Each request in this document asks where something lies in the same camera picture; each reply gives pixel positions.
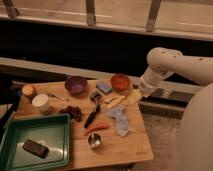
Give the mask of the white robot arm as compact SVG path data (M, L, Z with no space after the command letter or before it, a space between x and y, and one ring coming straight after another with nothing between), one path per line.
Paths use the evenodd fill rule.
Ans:
M181 119L175 171L213 171L213 57L156 47L148 52L147 63L138 89L130 95L132 102L149 97L173 73L202 85Z

